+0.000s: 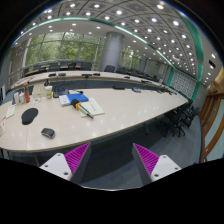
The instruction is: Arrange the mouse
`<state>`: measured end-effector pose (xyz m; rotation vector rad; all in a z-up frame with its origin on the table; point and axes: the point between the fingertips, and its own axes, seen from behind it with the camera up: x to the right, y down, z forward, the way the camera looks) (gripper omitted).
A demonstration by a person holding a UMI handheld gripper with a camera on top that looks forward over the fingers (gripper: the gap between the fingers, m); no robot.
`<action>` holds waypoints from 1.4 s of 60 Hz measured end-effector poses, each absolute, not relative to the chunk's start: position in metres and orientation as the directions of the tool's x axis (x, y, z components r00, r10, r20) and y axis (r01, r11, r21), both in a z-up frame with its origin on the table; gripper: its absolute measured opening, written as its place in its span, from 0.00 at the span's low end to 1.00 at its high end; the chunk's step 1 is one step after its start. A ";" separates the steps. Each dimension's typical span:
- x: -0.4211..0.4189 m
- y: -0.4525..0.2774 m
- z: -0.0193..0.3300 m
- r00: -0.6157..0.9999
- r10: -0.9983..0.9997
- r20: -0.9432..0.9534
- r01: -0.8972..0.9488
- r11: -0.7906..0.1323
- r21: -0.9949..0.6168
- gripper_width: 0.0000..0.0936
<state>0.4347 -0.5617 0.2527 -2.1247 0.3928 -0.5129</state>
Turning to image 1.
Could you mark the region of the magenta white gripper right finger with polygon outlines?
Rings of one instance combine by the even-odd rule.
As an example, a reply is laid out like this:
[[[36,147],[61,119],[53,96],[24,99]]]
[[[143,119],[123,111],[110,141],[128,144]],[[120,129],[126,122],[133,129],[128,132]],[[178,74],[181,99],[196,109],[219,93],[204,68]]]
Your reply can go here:
[[[136,143],[133,144],[132,154],[144,185],[180,170],[180,167],[167,155],[159,156]]]

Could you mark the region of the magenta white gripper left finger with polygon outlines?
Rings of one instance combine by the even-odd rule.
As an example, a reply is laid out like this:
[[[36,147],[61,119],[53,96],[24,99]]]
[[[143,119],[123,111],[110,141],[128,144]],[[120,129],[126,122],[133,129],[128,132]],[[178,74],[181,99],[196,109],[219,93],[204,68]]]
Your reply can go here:
[[[75,184],[79,184],[91,152],[91,144],[86,143],[66,154],[56,153],[41,166],[41,169]]]

